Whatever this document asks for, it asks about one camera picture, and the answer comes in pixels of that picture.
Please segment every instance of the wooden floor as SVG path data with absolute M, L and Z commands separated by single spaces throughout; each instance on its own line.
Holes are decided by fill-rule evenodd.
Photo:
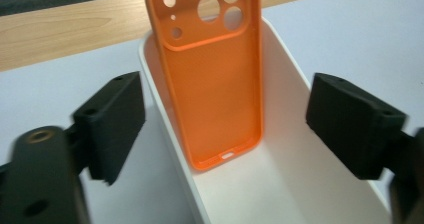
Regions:
M 272 6 L 295 0 L 262 0 Z M 144 0 L 97 0 L 0 17 L 0 71 L 138 39 Z

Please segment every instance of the table surface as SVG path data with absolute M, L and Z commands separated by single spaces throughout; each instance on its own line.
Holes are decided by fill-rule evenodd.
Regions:
M 295 0 L 262 0 L 268 7 Z M 144 0 L 96 0 L 0 17 L 0 71 L 139 39 Z

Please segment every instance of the phone case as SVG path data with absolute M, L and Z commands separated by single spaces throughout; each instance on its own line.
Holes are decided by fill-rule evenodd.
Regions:
M 146 4 L 191 165 L 206 170 L 256 146 L 263 132 L 260 0 Z

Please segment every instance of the white box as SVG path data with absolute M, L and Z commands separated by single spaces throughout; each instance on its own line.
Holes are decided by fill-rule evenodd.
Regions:
M 206 172 L 194 170 L 185 160 L 150 34 L 142 40 L 139 54 L 171 155 L 199 222 L 390 222 L 370 183 L 357 180 L 307 126 L 309 83 L 266 20 L 264 138 L 252 151 Z

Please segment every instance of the black clamp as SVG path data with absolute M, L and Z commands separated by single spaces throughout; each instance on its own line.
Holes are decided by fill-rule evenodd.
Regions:
M 113 184 L 145 122 L 138 72 L 114 78 L 55 126 L 21 135 L 0 167 L 0 223 L 90 223 L 79 173 Z
M 424 128 L 402 132 L 406 115 L 352 83 L 326 74 L 314 77 L 306 121 L 359 179 L 376 180 L 383 168 L 394 178 L 394 224 L 424 223 Z

